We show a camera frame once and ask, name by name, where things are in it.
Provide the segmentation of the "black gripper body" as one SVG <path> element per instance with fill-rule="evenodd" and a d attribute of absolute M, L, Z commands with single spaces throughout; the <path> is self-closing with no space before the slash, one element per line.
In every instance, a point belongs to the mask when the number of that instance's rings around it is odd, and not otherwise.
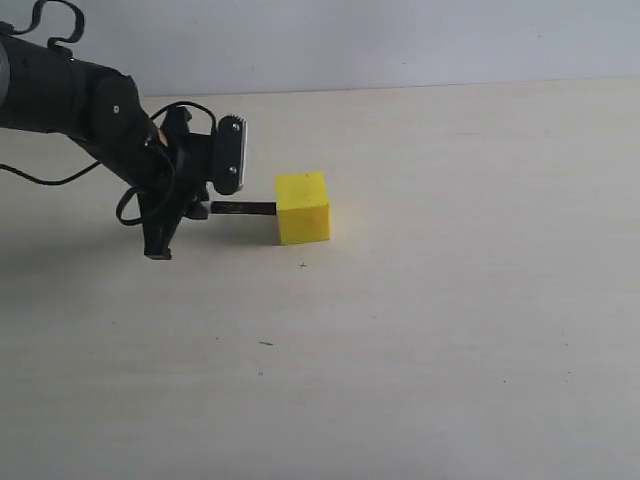
<path fill-rule="evenodd" d="M 139 105 L 92 107 L 92 157 L 128 185 L 118 208 L 138 194 L 191 195 L 207 181 L 215 132 L 192 134 L 191 108 L 167 105 L 149 116 Z"/>

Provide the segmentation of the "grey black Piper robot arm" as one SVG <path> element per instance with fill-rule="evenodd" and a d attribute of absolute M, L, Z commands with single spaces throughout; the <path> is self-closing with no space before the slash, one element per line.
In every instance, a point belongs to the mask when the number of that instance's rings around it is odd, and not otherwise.
<path fill-rule="evenodd" d="M 212 150 L 189 142 L 190 114 L 168 108 L 156 125 L 134 80 L 15 37 L 1 38 L 1 125 L 69 138 L 129 185 L 143 228 L 144 254 L 171 257 L 175 231 L 203 188 Z"/>

